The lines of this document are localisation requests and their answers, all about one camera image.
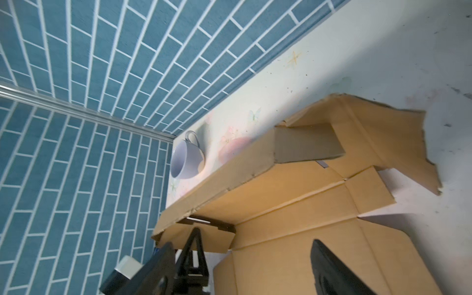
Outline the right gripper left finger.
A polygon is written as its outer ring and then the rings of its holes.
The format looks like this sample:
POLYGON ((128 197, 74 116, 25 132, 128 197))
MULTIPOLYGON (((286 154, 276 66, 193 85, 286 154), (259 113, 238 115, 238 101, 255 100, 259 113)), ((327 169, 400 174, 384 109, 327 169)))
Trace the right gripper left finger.
POLYGON ((114 269, 99 287, 104 295, 207 295, 210 274, 202 234, 192 230, 178 258, 171 242, 131 275, 114 269))

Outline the brown cardboard box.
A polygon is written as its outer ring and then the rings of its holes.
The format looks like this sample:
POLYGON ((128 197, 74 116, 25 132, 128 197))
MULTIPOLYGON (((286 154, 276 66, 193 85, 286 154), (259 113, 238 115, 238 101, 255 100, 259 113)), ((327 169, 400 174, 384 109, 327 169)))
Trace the brown cardboard box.
POLYGON ((314 295, 322 241, 379 295, 438 295, 402 231, 360 219, 394 204, 378 172, 394 168, 434 194, 425 113, 330 95, 285 119, 168 207, 153 239, 183 248, 202 231, 219 295, 314 295))

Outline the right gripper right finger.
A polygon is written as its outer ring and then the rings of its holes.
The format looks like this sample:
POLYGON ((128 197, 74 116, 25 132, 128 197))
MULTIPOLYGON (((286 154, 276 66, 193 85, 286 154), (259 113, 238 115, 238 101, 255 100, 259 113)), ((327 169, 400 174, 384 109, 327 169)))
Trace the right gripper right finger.
POLYGON ((310 260, 318 295, 375 294, 319 239, 312 243, 310 260))

